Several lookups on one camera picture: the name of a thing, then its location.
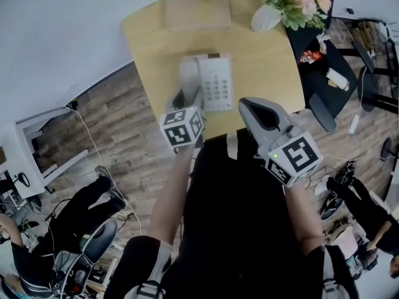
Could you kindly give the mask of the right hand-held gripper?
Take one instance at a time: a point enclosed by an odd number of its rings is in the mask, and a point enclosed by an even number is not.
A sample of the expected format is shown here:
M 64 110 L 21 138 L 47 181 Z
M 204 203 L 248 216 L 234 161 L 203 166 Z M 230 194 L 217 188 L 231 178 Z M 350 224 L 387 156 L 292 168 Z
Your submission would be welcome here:
M 265 168 L 285 187 L 310 175 L 323 157 L 308 131 L 293 122 L 278 103 L 262 98 L 241 98 L 239 113 L 257 143 Z

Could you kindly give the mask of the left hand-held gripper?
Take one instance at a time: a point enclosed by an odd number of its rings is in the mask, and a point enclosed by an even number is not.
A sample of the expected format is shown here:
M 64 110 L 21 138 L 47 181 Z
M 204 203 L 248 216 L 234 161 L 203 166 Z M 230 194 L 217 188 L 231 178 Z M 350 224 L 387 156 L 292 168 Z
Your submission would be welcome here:
M 194 145 L 203 146 L 205 129 L 204 93 L 201 87 L 188 103 L 182 89 L 170 99 L 166 112 L 160 117 L 160 130 L 171 149 Z

